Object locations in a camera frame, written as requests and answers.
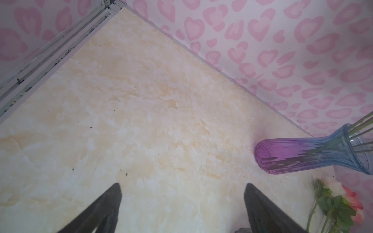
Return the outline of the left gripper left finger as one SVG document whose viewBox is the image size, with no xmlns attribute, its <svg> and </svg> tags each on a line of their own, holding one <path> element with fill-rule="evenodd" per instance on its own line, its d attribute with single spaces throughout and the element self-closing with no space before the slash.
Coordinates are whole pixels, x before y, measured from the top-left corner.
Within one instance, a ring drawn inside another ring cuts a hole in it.
<svg viewBox="0 0 373 233">
<path fill-rule="evenodd" d="M 122 192 L 119 183 L 113 184 L 80 215 L 62 228 L 60 233 L 115 232 Z"/>
</svg>

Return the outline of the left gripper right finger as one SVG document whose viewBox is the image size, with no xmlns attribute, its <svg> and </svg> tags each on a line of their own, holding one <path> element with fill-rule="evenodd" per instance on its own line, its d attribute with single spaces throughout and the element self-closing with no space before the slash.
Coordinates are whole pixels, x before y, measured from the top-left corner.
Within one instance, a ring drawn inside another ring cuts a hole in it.
<svg viewBox="0 0 373 233">
<path fill-rule="evenodd" d="M 244 202 L 253 233 L 306 232 L 251 183 L 246 185 Z"/>
</svg>

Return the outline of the purple blue glass vase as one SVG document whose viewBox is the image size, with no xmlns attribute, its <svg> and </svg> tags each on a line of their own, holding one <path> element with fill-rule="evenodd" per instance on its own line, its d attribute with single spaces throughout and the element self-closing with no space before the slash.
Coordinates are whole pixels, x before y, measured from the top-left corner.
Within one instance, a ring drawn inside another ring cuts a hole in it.
<svg viewBox="0 0 373 233">
<path fill-rule="evenodd" d="M 258 166 L 269 174 L 285 174 L 328 166 L 373 173 L 373 143 L 346 124 L 325 137 L 260 141 L 254 150 Z"/>
</svg>

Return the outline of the pink rose spray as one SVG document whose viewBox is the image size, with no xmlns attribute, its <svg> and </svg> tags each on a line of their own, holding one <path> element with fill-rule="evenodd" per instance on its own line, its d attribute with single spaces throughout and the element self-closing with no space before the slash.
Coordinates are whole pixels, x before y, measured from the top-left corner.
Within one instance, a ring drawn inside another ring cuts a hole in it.
<svg viewBox="0 0 373 233">
<path fill-rule="evenodd" d="M 370 112 L 363 118 L 348 127 L 348 136 L 355 138 L 373 130 L 373 113 Z"/>
</svg>

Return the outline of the red glass vase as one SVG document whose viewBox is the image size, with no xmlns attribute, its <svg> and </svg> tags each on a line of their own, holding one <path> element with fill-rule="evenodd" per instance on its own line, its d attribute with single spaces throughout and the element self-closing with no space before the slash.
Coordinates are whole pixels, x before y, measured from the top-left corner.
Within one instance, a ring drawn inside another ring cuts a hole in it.
<svg viewBox="0 0 373 233">
<path fill-rule="evenodd" d="M 251 228 L 239 228 L 238 230 L 235 231 L 235 233 L 252 233 Z"/>
</svg>

